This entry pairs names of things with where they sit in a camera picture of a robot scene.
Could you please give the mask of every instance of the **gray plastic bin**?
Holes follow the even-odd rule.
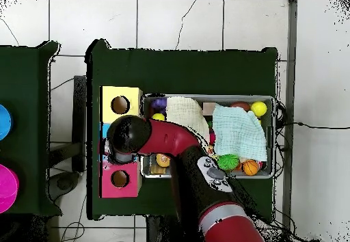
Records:
[[[223,106],[229,106],[235,101],[245,101],[252,104],[255,101],[262,101],[267,106],[267,112],[263,115],[261,119],[261,126],[265,132],[266,144],[267,144],[267,166],[265,169],[260,170],[254,176],[248,176],[244,172],[234,171],[231,173],[231,177],[236,178],[271,178],[275,173],[275,99],[272,96],[257,96],[257,95],[203,95],[203,94],[164,94],[162,96],[154,96],[154,94],[145,94],[141,106],[144,116],[149,118],[149,104],[154,99],[161,97],[173,97],[173,96],[183,96],[189,97],[196,100],[201,106],[202,103],[217,103]],[[150,163],[151,157],[143,157],[141,164],[141,173],[146,178],[171,178],[170,171],[167,170],[166,174],[154,175],[150,174]]]

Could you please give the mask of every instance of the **red ball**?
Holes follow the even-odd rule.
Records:
[[[214,143],[215,143],[215,134],[214,134],[213,131],[211,131],[211,132],[209,133],[209,137],[210,137],[210,139],[209,139],[209,144],[214,144]]]
[[[236,101],[235,103],[231,104],[230,107],[241,107],[245,111],[249,111],[250,110],[249,103],[245,103],[244,101]]]

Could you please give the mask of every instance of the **orange ball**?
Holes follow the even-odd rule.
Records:
[[[259,164],[255,160],[248,160],[243,163],[242,169],[248,176],[253,176],[259,171]]]
[[[235,171],[241,171],[242,170],[242,163],[239,162],[238,165],[234,169]]]

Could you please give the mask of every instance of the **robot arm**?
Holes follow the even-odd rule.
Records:
[[[174,197],[187,242],[264,242],[235,200],[225,173],[185,127],[124,116],[109,127],[107,139],[117,162],[133,153],[173,158]]]

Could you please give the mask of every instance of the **purple ball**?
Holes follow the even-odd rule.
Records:
[[[167,99],[166,98],[157,98],[152,102],[152,107],[155,109],[162,109],[167,107]]]

